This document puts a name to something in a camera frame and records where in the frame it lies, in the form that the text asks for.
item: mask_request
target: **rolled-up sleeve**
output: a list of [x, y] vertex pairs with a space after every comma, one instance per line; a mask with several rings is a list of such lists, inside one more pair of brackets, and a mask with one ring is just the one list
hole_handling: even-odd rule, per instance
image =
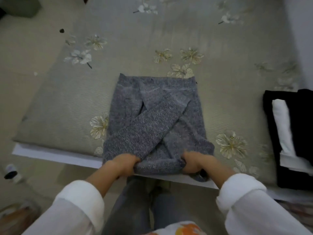
[[254, 177], [235, 174], [222, 186], [217, 205], [226, 215], [230, 235], [311, 234], [299, 221], [266, 193]]
[[103, 215], [104, 201], [99, 191], [77, 180], [56, 196], [52, 206], [23, 235], [92, 235], [101, 230]]

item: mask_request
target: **orange print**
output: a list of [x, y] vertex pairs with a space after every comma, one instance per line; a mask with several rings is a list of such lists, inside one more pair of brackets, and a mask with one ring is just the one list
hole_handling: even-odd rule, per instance
[[202, 233], [201, 229], [193, 224], [183, 224], [182, 227], [178, 228], [175, 235], [199, 235]]

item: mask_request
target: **gray jeans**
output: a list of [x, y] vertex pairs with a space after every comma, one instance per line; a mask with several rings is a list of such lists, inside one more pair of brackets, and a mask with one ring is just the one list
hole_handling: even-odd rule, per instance
[[[150, 225], [149, 207], [154, 217], [154, 228]], [[162, 191], [150, 204], [145, 188], [145, 178], [129, 177], [127, 185], [118, 197], [102, 235], [139, 235], [164, 228], [167, 225], [190, 221], [190, 216], [178, 205], [169, 191]]]

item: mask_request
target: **white wall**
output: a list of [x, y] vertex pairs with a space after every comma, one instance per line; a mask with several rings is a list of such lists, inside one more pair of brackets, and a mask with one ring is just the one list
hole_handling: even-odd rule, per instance
[[284, 0], [284, 3], [303, 71], [300, 87], [313, 90], [313, 0]]

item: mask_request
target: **beige bedsheet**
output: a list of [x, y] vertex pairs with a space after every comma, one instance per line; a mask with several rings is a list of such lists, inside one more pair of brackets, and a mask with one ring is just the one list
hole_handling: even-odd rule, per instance
[[[99, 50], [85, 45], [95, 34]], [[215, 156], [275, 184], [262, 94], [297, 90], [299, 75], [282, 0], [89, 0], [72, 35], [15, 141], [100, 156], [105, 136], [91, 137], [90, 121], [109, 111], [120, 73], [166, 77], [190, 68], [179, 76], [196, 76]], [[189, 47], [198, 49], [199, 64], [181, 59]], [[155, 50], [164, 49], [172, 57], [155, 63]], [[80, 54], [71, 56], [74, 50]]]

